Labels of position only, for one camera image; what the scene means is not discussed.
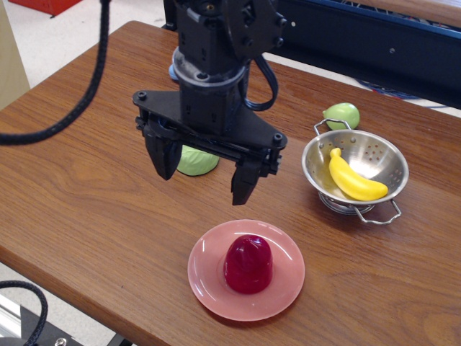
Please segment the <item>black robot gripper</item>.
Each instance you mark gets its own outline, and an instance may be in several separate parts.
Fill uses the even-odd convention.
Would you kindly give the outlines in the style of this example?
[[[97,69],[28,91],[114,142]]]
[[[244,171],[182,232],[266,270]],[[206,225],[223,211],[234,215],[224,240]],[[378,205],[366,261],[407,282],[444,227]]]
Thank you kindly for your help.
[[[244,205],[260,177],[276,174],[287,137],[257,114],[272,102],[256,105],[246,98],[248,61],[215,71],[193,63],[175,50],[173,65],[179,91],[140,90],[133,95],[136,120],[157,174],[169,180],[191,146],[235,161],[233,205]]]

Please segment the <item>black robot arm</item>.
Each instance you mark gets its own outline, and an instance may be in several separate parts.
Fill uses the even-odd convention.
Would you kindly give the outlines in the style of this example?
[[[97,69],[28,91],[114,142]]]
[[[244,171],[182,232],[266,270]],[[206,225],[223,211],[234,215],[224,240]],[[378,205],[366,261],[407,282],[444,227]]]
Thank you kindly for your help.
[[[274,72],[263,54],[282,44],[285,18],[275,1],[177,1],[179,43],[172,67],[179,90],[139,91],[136,123],[159,176],[170,179],[182,148],[190,146],[234,161],[233,204],[249,199],[260,177],[276,174],[287,137],[259,113],[273,101],[248,99],[256,64],[272,94]]]

